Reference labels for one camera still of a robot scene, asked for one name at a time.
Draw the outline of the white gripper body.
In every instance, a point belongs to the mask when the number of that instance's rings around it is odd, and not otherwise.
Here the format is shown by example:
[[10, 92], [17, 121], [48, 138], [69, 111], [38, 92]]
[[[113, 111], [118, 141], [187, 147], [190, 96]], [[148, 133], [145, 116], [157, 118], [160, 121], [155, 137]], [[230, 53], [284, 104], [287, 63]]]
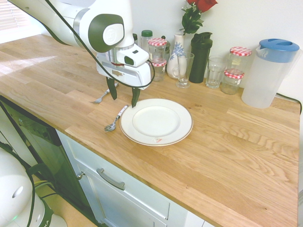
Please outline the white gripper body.
[[114, 78], [130, 86], [143, 86], [151, 81], [150, 66], [144, 63], [138, 67], [116, 66], [107, 59], [107, 53], [97, 53], [97, 60]]

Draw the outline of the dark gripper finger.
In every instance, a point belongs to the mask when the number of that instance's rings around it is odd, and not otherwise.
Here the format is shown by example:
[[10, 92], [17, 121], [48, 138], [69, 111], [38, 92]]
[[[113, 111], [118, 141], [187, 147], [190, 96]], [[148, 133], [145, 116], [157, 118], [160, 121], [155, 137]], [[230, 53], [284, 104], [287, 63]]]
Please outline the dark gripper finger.
[[115, 86], [115, 80], [112, 79], [112, 78], [107, 77], [106, 81], [107, 81], [107, 87], [110, 91], [110, 94], [111, 94], [113, 100], [116, 100], [117, 99], [117, 91], [116, 91], [116, 86]]
[[139, 88], [137, 88], [137, 87], [132, 88], [132, 101], [131, 101], [132, 108], [134, 108], [136, 106], [137, 101], [140, 96], [140, 92], [141, 92], [141, 90]]

